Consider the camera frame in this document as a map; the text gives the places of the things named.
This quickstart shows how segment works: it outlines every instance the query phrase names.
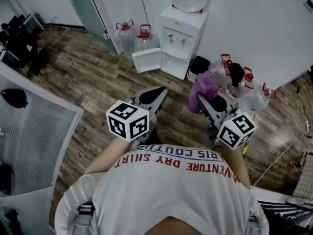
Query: glass door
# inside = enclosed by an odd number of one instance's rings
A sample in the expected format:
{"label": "glass door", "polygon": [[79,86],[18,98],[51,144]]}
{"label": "glass door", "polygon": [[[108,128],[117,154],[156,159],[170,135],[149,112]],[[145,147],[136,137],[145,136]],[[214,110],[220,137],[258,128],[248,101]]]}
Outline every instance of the glass door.
{"label": "glass door", "polygon": [[108,37],[108,32],[101,21],[92,0],[69,0],[75,9],[76,14],[82,21],[86,30],[96,39],[100,40],[106,48],[116,52],[114,45]]}

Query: black bag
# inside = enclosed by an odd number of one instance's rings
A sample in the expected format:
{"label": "black bag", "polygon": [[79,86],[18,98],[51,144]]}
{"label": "black bag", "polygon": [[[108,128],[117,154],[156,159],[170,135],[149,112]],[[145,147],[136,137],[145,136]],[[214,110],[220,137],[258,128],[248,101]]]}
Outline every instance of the black bag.
{"label": "black bag", "polygon": [[1,92],[4,100],[15,108],[25,108],[28,104],[26,93],[20,89],[7,89]]}
{"label": "black bag", "polygon": [[36,76],[39,75],[39,71],[41,68],[45,67],[45,65],[49,62],[49,56],[45,49],[41,49],[33,62],[31,63],[27,76],[31,76],[32,72],[35,73]]}

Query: purple cloth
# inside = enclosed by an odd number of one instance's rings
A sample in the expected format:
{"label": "purple cloth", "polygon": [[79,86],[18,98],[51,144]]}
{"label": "purple cloth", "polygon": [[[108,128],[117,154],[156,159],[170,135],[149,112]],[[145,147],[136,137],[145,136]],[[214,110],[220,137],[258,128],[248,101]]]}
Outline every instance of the purple cloth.
{"label": "purple cloth", "polygon": [[217,97],[219,87],[213,80],[213,75],[209,72],[199,74],[191,88],[189,94],[188,108],[192,113],[200,113],[200,107],[197,103],[197,93],[201,92],[207,100],[213,100]]}

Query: black chair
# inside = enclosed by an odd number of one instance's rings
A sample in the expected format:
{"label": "black chair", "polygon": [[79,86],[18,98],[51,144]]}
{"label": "black chair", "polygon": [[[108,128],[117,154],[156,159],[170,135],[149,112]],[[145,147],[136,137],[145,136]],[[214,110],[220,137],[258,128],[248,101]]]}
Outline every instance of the black chair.
{"label": "black chair", "polygon": [[6,33],[6,31],[4,30],[0,31],[0,45],[5,47],[8,40],[9,40],[9,35]]}
{"label": "black chair", "polygon": [[18,33],[20,27],[20,21],[17,16],[14,16],[11,21],[8,23],[8,33],[10,36],[14,36]]}
{"label": "black chair", "polygon": [[32,61],[27,76],[31,76],[32,73],[35,73],[36,76],[39,75],[40,69],[45,67],[45,65],[49,62],[49,56],[45,49],[41,49],[37,56]]}
{"label": "black chair", "polygon": [[16,35],[9,35],[6,49],[20,60],[19,66],[23,68],[37,55],[38,45],[35,40],[29,38],[26,26],[22,25]]}
{"label": "black chair", "polygon": [[24,23],[24,21],[26,20],[24,15],[20,15],[17,21],[17,24],[19,25],[19,27]]}

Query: empty plastic bottle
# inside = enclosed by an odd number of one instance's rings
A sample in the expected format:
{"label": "empty plastic bottle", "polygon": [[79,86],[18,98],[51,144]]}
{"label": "empty plastic bottle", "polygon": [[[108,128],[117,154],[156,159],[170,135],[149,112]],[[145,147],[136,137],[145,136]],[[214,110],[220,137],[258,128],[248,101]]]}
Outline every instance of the empty plastic bottle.
{"label": "empty plastic bottle", "polygon": [[216,85],[222,89],[231,82],[228,66],[233,62],[228,54],[222,54],[220,59],[210,65],[210,71],[213,74],[213,79]]}
{"label": "empty plastic bottle", "polygon": [[116,24],[119,43],[124,50],[124,55],[128,58],[131,58],[132,54],[135,53],[134,40],[136,36],[133,28],[131,28],[133,25],[134,22],[132,19],[128,23]]}
{"label": "empty plastic bottle", "polygon": [[226,86],[226,95],[229,96],[232,99],[240,99],[245,94],[251,92],[253,90],[253,74],[252,70],[245,67],[245,75],[242,79],[242,81],[237,85],[234,86],[233,84],[227,84]]}
{"label": "empty plastic bottle", "polygon": [[276,98],[276,91],[266,88],[266,84],[258,86],[253,93],[248,94],[239,102],[239,108],[243,112],[256,112],[267,107],[271,99]]}
{"label": "empty plastic bottle", "polygon": [[150,24],[140,26],[140,35],[135,38],[135,51],[143,51],[159,47],[157,41],[153,38]]}

